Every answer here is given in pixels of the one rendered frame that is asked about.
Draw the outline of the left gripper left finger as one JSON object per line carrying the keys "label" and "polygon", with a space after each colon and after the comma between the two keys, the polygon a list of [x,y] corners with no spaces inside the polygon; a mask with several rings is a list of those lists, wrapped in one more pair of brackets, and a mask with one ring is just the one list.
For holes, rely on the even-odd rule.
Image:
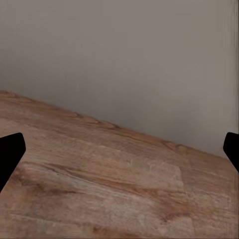
{"label": "left gripper left finger", "polygon": [[0,138],[0,192],[26,152],[21,132]]}

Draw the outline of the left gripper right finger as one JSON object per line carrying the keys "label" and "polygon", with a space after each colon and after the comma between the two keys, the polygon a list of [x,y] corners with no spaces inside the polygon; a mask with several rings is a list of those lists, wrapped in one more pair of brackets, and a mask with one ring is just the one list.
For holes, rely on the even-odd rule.
{"label": "left gripper right finger", "polygon": [[239,134],[227,133],[223,150],[239,173]]}

